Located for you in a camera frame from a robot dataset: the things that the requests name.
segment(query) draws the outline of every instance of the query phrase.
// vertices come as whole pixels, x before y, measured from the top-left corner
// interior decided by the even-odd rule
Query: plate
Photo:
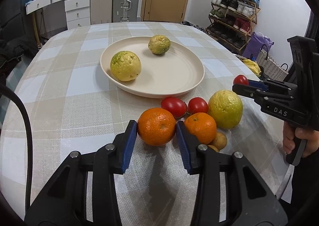
[[[150,37],[131,37],[114,42],[101,55],[101,67],[119,88],[143,97],[164,98],[185,94],[203,80],[205,70],[200,59],[188,48],[171,41],[170,49],[162,55],[149,48]],[[113,76],[110,62],[114,54],[129,50],[140,59],[142,71],[131,81],[122,82]]]

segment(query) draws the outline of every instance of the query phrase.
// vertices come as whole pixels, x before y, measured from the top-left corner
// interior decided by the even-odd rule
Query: cherry tomato
[[[189,114],[207,113],[208,112],[208,105],[203,98],[195,97],[189,101],[187,112]]]
[[[249,85],[248,79],[244,75],[238,75],[235,77],[233,83],[234,84],[242,84],[242,85]]]
[[[175,97],[165,98],[160,105],[163,109],[169,111],[176,119],[182,117],[187,111],[185,102]]]

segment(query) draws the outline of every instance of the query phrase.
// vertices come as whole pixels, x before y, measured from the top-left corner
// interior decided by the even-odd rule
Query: silver suitcase
[[[118,22],[136,22],[138,0],[113,0],[112,19]]]

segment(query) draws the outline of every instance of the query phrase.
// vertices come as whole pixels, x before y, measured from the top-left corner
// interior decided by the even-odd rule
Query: silver bolt
[[[241,152],[239,152],[239,151],[236,151],[234,153],[234,156],[237,157],[238,159],[241,159],[243,157],[243,154]]]
[[[198,145],[198,147],[197,147],[199,150],[207,150],[207,145],[205,145],[205,144],[200,144],[200,145]]]
[[[71,158],[76,158],[77,156],[79,156],[79,152],[78,152],[78,151],[72,151],[72,152],[70,153],[70,157],[71,157]]]
[[[106,150],[113,150],[113,149],[115,149],[115,146],[114,146],[114,144],[109,143],[109,144],[107,144],[107,145],[105,146],[105,148],[106,148]]]

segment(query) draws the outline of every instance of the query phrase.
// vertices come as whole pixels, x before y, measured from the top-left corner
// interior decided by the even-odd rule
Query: human hand
[[[284,137],[282,140],[282,145],[287,154],[290,154],[295,148],[295,142],[293,141],[295,136],[299,139],[307,140],[306,148],[302,154],[303,158],[306,158],[319,148],[319,131],[308,128],[296,128],[295,130],[289,125],[288,122],[284,121],[282,134]]]

